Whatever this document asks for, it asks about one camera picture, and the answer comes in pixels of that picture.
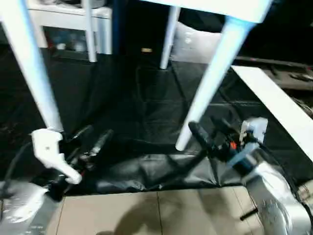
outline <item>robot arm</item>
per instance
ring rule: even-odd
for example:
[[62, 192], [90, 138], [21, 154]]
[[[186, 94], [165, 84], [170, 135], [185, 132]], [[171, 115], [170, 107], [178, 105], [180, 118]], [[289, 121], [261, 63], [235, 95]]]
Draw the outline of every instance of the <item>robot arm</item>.
[[260, 158], [268, 121], [264, 118], [245, 120], [240, 133], [227, 123], [221, 127], [226, 141], [215, 146], [206, 131], [195, 122], [189, 123], [193, 136], [210, 156], [226, 162], [242, 177], [242, 183], [254, 200], [267, 235], [307, 235], [311, 218], [292, 192], [285, 177]]
[[[76, 183], [71, 179], [83, 178], [85, 171], [94, 168], [98, 153], [107, 146], [113, 135], [113, 131], [109, 130], [96, 140], [91, 139], [89, 142], [89, 131], [91, 131], [91, 126], [84, 128], [69, 141], [56, 143], [58, 149], [59, 145], [61, 146], [62, 155], [65, 153], [67, 156], [66, 159], [62, 157], [61, 163], [66, 167], [72, 167], [73, 171], [79, 173], [79, 177], [76, 177], [75, 174], [67, 174], [68, 171], [58, 167], [59, 164], [53, 165], [55, 162], [45, 162], [45, 166], [50, 168], [34, 178], [31, 183], [10, 182], [6, 193], [2, 193], [8, 196], [2, 199], [2, 203], [0, 202], [1, 235], [45, 234], [46, 226], [49, 224], [59, 202]], [[54, 146], [54, 144], [55, 142], [51, 140], [42, 143], [43, 146]], [[46, 150], [39, 150], [35, 154], [41, 155]], [[59, 154], [59, 150], [56, 151], [51, 148], [49, 150], [54, 155], [56, 152]]]

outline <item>black tarp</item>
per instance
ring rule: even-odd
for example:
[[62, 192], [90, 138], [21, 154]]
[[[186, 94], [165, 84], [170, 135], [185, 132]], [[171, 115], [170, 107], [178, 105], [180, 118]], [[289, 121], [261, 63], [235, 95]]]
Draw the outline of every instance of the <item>black tarp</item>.
[[[44, 50], [45, 63], [68, 135], [86, 124], [93, 138], [106, 129], [114, 136], [100, 152], [97, 167], [71, 194], [135, 192], [174, 188], [211, 188], [240, 184], [223, 163], [203, 158], [194, 140], [175, 150], [205, 65], [172, 62], [158, 70], [147, 61], [98, 55], [95, 64], [57, 60]], [[0, 57], [0, 175], [21, 142], [44, 127], [10, 50]], [[230, 70], [201, 124], [212, 133], [210, 117], [225, 118], [239, 128], [250, 117], [269, 119], [265, 145], [299, 184], [313, 178], [313, 164], [260, 100]], [[30, 179], [43, 170], [31, 149], [19, 162], [15, 178]]]

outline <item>black cable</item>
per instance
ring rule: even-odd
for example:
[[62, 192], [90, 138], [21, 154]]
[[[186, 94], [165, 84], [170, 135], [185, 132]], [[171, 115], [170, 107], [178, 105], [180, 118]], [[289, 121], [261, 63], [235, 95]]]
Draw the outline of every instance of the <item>black cable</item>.
[[221, 87], [218, 89], [218, 93], [226, 101], [226, 103], [230, 105], [230, 109], [231, 109], [232, 113], [237, 115], [238, 120], [241, 122], [244, 121], [245, 118], [244, 118], [243, 112], [241, 112], [241, 110], [236, 106], [236, 104], [234, 104], [233, 102], [231, 102], [229, 100], [229, 98], [225, 95], [225, 93]]
[[25, 151], [25, 149], [27, 147], [29, 147], [31, 145], [31, 141], [27, 142], [26, 144], [24, 144], [19, 151], [16, 153], [15, 157], [13, 158], [13, 160], [11, 161], [9, 168], [4, 176], [4, 183], [3, 186], [0, 190], [0, 222], [3, 219], [3, 211], [4, 211], [4, 200], [9, 198], [11, 195], [10, 193], [8, 193], [8, 189], [10, 188], [10, 184], [11, 184], [11, 178], [15, 169], [15, 166], [17, 164], [17, 162], [20, 160], [21, 155], [23, 154], [23, 152]]
[[20, 149], [19, 151], [16, 153], [15, 157], [13, 158], [13, 160], [11, 161], [10, 165], [9, 165], [9, 168], [5, 174], [5, 177], [4, 177], [4, 184], [0, 190], [0, 199], [3, 200], [5, 198], [7, 198], [9, 196], [9, 193], [8, 193], [8, 189], [10, 187], [10, 184], [11, 184], [11, 177], [12, 177], [12, 174], [14, 172], [14, 169], [15, 169], [15, 166], [17, 164], [17, 162], [19, 161], [19, 159], [21, 158], [21, 155], [23, 154], [23, 152], [25, 151], [25, 149], [27, 147], [29, 147], [31, 145], [31, 141], [30, 142], [27, 142], [26, 144], [24, 144]]

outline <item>white table leg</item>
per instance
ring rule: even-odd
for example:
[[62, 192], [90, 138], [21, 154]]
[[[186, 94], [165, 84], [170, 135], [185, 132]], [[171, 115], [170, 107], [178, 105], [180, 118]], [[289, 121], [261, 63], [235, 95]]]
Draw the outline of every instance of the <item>white table leg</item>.
[[87, 41], [87, 49], [88, 49], [88, 56], [90, 62], [97, 61], [97, 51], [94, 42], [94, 32], [93, 32], [93, 25], [92, 25], [92, 9], [90, 0], [83, 0], [83, 6], [85, 9], [85, 16], [86, 16], [86, 41]]
[[164, 45], [163, 45], [162, 58], [161, 58], [161, 63], [160, 63], [160, 68], [163, 70], [167, 68], [168, 60], [170, 58], [170, 53], [171, 53], [174, 35], [175, 35], [176, 22], [178, 20], [179, 13], [180, 13], [180, 7], [177, 7], [177, 6], [170, 7], [170, 13], [168, 16], [168, 22], [167, 22]]
[[5, 35], [47, 128], [63, 131], [25, 0], [0, 1], [0, 15]]
[[104, 27], [104, 45], [105, 45], [105, 54], [111, 55], [112, 54], [112, 21], [105, 19], [103, 21]]
[[254, 25], [255, 23], [227, 17], [219, 45], [202, 77], [191, 108], [184, 121], [176, 143], [177, 150], [183, 151], [185, 149], [191, 138], [188, 123], [191, 121], [200, 121], [216, 90], [219, 88], [225, 73]]
[[37, 45], [41, 48], [48, 48], [48, 42], [45, 38], [44, 28], [38, 24], [38, 20], [36, 20], [36, 14], [34, 14], [34, 11], [28, 11], [30, 18], [32, 19], [32, 23], [34, 26], [35, 31], [35, 37], [37, 40]]

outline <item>beige floor tile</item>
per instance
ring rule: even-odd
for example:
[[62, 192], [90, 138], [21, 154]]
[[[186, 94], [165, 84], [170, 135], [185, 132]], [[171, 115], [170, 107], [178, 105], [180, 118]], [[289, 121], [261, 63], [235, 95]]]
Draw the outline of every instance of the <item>beige floor tile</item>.
[[58, 208], [55, 210], [52, 219], [45, 231], [45, 235], [56, 235], [58, 230], [58, 225], [61, 217], [61, 212], [63, 208], [64, 200], [59, 204]]
[[[248, 191], [245, 187], [233, 187], [233, 190], [238, 198], [238, 201], [243, 209], [244, 213], [249, 212], [254, 209], [255, 206], [252, 202], [251, 197], [248, 194]], [[253, 235], [263, 235], [263, 226], [257, 214], [246, 219], [250, 229], [252, 230]]]
[[57, 235], [160, 235], [157, 193], [67, 197]]
[[250, 235], [232, 188], [159, 192], [163, 235]]

